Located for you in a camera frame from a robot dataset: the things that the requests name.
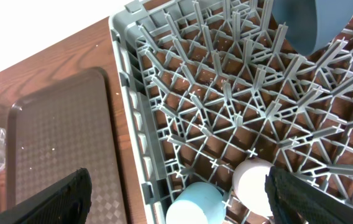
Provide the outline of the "dark blue plate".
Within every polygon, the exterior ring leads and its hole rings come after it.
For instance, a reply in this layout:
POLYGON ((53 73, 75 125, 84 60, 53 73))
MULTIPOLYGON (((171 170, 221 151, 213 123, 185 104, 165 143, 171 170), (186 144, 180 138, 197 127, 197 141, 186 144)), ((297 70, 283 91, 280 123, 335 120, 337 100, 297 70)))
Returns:
POLYGON ((353 16, 353 0, 274 0, 272 16, 288 26, 294 50, 311 55, 333 40, 353 16))

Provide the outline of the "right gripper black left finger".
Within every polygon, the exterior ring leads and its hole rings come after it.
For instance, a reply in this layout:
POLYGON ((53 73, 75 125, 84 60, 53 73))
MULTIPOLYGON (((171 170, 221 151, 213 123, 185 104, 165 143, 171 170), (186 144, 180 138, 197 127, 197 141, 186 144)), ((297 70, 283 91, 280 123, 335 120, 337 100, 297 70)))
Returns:
POLYGON ((91 208, 92 182, 80 168, 41 192, 0 213, 0 224, 85 224, 91 208))

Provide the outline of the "light blue plastic cup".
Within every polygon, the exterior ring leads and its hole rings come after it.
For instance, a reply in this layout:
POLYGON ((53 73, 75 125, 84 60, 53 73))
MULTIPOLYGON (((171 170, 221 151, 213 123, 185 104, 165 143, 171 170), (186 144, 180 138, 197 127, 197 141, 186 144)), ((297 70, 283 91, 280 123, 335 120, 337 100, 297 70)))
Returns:
POLYGON ((166 224, 221 224, 226 216, 221 192, 206 182, 190 184, 170 205, 166 224))

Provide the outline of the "pink plastic cup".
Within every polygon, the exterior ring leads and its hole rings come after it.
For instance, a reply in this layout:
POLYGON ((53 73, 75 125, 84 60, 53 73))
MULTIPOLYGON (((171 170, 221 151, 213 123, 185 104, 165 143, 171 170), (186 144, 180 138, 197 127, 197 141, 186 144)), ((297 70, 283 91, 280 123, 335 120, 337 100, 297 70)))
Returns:
POLYGON ((241 162, 232 176, 232 186, 237 198, 251 212, 263 217, 273 215, 265 191, 265 180, 272 166, 266 160, 251 157, 241 162))

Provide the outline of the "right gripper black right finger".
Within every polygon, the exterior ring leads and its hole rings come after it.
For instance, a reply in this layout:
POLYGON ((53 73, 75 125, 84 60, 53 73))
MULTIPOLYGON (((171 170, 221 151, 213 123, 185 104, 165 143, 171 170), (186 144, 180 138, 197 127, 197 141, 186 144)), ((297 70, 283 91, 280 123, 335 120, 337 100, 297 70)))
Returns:
POLYGON ((353 208, 338 202, 294 175, 271 167, 265 178, 273 221, 276 224, 353 224, 353 208))

